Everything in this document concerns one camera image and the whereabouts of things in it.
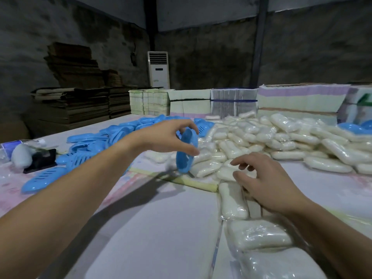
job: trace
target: soap dish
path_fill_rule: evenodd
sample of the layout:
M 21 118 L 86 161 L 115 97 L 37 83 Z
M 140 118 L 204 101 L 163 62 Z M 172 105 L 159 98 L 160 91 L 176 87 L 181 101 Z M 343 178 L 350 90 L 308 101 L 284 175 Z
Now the soap dish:
M 186 129 L 182 134 L 181 141 L 198 147 L 198 135 L 193 129 Z M 184 152 L 177 152 L 176 164 L 180 173 L 188 173 L 194 157 Z

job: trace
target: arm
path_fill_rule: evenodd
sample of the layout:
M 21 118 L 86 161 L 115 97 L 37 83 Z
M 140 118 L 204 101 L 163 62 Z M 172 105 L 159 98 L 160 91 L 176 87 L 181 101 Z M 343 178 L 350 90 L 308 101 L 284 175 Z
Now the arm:
M 372 278 L 372 240 L 312 202 L 296 187 L 281 165 L 251 153 L 231 162 L 256 169 L 257 178 L 235 171 L 234 178 L 264 207 L 289 218 L 303 237 L 318 247 L 344 279 Z
M 0 278 L 35 279 L 68 246 L 143 151 L 198 150 L 176 138 L 190 120 L 135 131 L 0 218 Z

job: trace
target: hand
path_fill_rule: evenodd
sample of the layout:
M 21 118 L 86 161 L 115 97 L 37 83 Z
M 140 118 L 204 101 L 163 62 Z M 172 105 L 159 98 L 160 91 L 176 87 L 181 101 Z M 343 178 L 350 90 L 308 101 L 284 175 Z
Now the hand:
M 185 131 L 186 127 L 194 129 L 199 134 L 198 127 L 190 119 L 172 119 L 169 121 L 162 121 L 150 127 L 136 130 L 130 135 L 139 142 L 141 149 L 153 150 L 155 152 L 173 152 L 180 151 L 188 155 L 196 156 L 199 150 L 193 145 L 181 142 L 176 132 L 181 133 Z
M 240 170 L 246 167 L 250 171 L 256 169 L 257 178 L 251 178 L 241 171 L 235 171 L 233 176 L 256 201 L 271 211 L 292 213 L 309 201 L 282 166 L 267 155 L 257 152 L 242 155 L 231 161 L 231 165 L 239 165 Z

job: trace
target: white floor-standing air conditioner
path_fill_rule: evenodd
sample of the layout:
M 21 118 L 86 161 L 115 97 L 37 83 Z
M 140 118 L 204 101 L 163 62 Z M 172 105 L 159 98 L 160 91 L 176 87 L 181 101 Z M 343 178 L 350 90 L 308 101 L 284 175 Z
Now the white floor-standing air conditioner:
M 151 87 L 170 88 L 168 52 L 147 52 L 148 74 Z

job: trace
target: forearm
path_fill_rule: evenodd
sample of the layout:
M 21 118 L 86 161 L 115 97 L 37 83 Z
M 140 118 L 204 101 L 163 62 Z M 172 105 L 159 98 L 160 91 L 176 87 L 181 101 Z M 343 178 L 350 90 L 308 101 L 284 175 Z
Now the forearm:
M 310 200 L 287 217 L 342 278 L 372 278 L 372 240 Z
M 68 246 L 141 151 L 128 135 L 0 218 L 0 278 L 36 278 Z

